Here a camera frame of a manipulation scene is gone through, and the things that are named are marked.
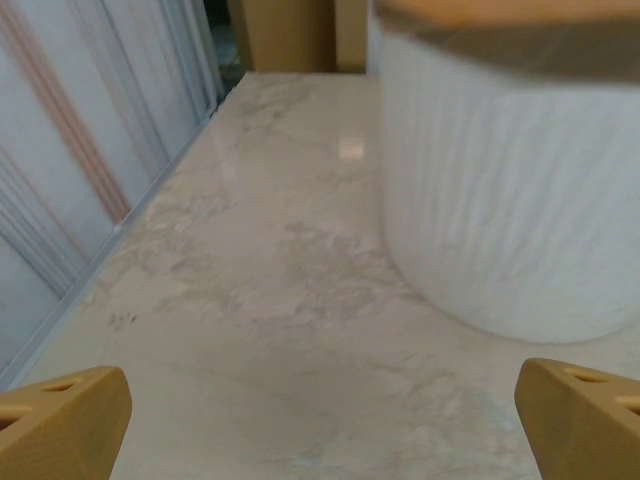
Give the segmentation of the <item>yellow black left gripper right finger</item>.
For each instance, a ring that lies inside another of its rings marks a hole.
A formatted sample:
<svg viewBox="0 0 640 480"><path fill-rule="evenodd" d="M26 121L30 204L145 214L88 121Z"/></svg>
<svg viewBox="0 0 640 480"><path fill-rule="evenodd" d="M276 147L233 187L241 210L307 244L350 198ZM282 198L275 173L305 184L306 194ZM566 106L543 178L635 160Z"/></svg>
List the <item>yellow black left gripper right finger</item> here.
<svg viewBox="0 0 640 480"><path fill-rule="evenodd" d="M639 478L637 380L530 358L516 409L542 478Z"/></svg>

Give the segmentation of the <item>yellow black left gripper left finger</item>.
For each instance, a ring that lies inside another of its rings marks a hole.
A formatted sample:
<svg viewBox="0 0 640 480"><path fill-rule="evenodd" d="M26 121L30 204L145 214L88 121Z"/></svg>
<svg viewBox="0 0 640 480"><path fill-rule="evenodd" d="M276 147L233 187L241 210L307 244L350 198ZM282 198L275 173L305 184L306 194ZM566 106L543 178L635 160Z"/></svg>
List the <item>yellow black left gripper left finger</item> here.
<svg viewBox="0 0 640 480"><path fill-rule="evenodd" d="M1 394L1 477L108 479L132 414L119 367L98 366Z"/></svg>

